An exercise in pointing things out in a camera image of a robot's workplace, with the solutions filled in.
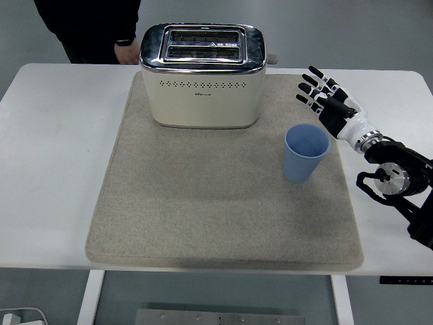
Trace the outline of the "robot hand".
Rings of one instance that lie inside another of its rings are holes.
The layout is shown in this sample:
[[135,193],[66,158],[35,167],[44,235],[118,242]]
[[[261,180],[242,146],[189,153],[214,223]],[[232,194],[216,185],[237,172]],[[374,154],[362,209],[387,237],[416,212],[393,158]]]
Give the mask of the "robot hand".
[[298,88],[303,92],[296,99],[310,108],[319,122],[336,139],[341,139],[361,152],[362,143],[373,135],[377,129],[369,124],[367,112],[358,100],[314,66],[309,66],[309,74],[303,74],[303,82]]

